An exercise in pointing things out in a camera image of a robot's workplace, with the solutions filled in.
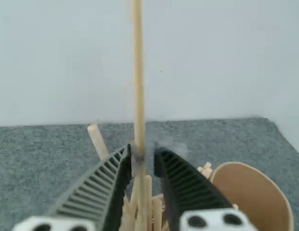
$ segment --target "white wall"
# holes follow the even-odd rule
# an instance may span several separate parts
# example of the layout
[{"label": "white wall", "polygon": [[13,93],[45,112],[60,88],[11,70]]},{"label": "white wall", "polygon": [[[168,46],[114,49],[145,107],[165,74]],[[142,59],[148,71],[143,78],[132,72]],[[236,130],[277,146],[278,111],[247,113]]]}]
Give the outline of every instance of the white wall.
[{"label": "white wall", "polygon": [[[0,0],[0,126],[132,120],[128,10]],[[299,143],[299,0],[144,0],[143,26],[148,119],[264,116]]]}]

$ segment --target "gray carpet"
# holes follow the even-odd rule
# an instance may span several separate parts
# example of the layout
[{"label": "gray carpet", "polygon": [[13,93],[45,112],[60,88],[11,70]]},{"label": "gray carpet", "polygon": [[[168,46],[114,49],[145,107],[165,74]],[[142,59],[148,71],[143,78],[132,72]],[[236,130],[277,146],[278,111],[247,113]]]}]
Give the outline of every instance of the gray carpet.
[{"label": "gray carpet", "polygon": [[[110,151],[133,138],[131,124],[100,129]],[[289,199],[299,230],[299,154],[274,123],[263,118],[150,122],[146,135],[148,143],[158,137],[195,167],[240,161],[263,171]],[[146,161],[149,165],[152,155]],[[97,162],[85,125],[0,128],[0,231],[43,214]],[[160,192],[156,179],[153,190]]]}]

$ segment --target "wooden stick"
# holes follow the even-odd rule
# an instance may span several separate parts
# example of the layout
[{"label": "wooden stick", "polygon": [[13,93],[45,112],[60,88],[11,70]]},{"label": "wooden stick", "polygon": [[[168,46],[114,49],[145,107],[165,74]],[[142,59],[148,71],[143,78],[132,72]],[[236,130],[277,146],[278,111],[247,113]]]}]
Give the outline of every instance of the wooden stick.
[{"label": "wooden stick", "polygon": [[105,142],[103,141],[103,137],[98,129],[98,125],[97,124],[89,125],[87,127],[87,131],[90,135],[91,141],[100,159],[103,160],[107,158],[107,156],[109,155],[109,151],[107,150]]},{"label": "wooden stick", "polygon": [[[144,86],[143,86],[143,30],[142,30],[142,1],[133,0],[133,49],[134,49],[134,89],[135,89],[135,118],[134,140],[142,157],[145,157],[145,117],[144,117]],[[142,231],[146,231],[146,196],[145,196],[145,164],[142,163],[138,172],[138,218]]]},{"label": "wooden stick", "polygon": [[154,231],[161,231],[162,228],[162,201],[153,199]]},{"label": "wooden stick", "polygon": [[146,200],[147,200],[147,231],[152,231],[152,178],[145,177],[146,182]]}]

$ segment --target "wooden bowl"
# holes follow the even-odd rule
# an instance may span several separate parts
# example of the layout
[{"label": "wooden bowl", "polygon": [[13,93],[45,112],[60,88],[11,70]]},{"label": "wooden bowl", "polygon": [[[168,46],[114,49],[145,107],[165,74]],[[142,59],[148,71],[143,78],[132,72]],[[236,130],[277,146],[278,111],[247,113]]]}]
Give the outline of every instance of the wooden bowl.
[{"label": "wooden bowl", "polygon": [[289,202],[265,174],[240,162],[226,162],[210,181],[232,204],[237,204],[259,231],[294,231]]}]

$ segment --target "screw hole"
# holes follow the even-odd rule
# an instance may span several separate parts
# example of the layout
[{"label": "screw hole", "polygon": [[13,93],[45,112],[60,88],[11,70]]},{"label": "screw hole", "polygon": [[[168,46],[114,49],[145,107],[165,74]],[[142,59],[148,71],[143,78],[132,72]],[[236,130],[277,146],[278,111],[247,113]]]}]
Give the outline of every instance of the screw hole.
[{"label": "screw hole", "polygon": [[194,228],[203,228],[206,226],[204,219],[198,216],[192,216],[188,219],[188,224]]},{"label": "screw hole", "polygon": [[229,225],[241,225],[242,224],[241,219],[234,214],[224,215],[223,220],[226,224],[229,224]]},{"label": "screw hole", "polygon": [[87,229],[84,226],[76,226],[71,231],[87,231]]},{"label": "screw hole", "polygon": [[51,230],[51,226],[49,224],[41,224],[33,229],[33,231],[50,231],[50,230]]}]

